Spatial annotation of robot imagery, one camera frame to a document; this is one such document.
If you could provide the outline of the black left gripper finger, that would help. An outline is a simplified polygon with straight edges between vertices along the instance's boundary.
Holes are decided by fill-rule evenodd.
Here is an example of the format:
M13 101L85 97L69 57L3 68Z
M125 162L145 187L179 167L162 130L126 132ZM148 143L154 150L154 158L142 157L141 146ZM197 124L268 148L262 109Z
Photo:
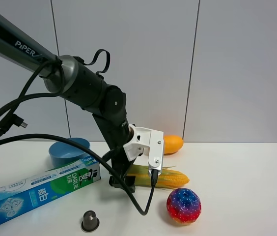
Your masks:
M126 176L125 177L125 184L127 185L130 192L135 192L135 190L136 190L135 179L136 179L135 176Z

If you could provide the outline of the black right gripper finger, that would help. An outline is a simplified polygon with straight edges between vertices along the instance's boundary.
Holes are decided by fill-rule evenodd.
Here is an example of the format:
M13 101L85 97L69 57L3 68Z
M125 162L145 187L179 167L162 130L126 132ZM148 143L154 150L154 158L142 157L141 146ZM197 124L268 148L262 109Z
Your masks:
M114 176L110 176L109 185L114 188L119 188L119 181Z

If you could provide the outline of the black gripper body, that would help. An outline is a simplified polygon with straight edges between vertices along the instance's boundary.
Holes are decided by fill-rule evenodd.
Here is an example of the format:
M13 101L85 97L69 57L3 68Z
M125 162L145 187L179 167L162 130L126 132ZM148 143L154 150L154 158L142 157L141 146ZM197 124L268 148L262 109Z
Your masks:
M125 177L134 163L133 161L128 161L123 149L123 145L132 138L129 124L127 121L124 121L120 125L114 125L111 121L101 116L94 114L93 117L110 149L102 159L105 162L111 160L112 169L114 169L118 176L125 182Z

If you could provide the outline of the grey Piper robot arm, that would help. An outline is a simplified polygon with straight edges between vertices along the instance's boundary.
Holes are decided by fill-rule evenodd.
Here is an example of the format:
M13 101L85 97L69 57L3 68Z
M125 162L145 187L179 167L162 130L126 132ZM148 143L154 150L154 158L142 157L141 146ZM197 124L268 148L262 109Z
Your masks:
M56 56L0 15L0 56L41 77L46 93L20 96L0 109L0 117L7 121L18 105L40 97L62 97L92 113L110 151L101 159L110 161L110 185L133 193L135 179L127 175L133 162L128 160L124 145L134 136L127 121L126 94L109 85L102 71L92 72L80 57Z

